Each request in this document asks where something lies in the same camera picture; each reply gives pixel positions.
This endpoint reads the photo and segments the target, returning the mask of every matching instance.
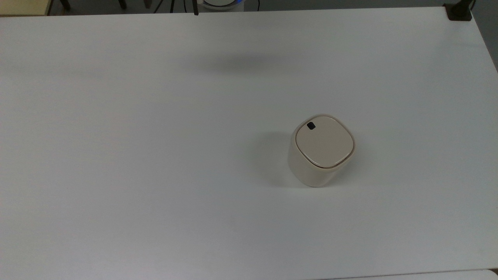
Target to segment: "table surface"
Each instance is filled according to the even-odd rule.
[[[498,74],[444,8],[0,18],[0,277],[498,267]],[[357,152],[286,163],[327,113]]]
[[[50,0],[1,0],[0,15],[46,15]]]
[[[498,280],[498,276],[494,272],[489,270],[477,270],[378,276],[359,278],[358,280]]]

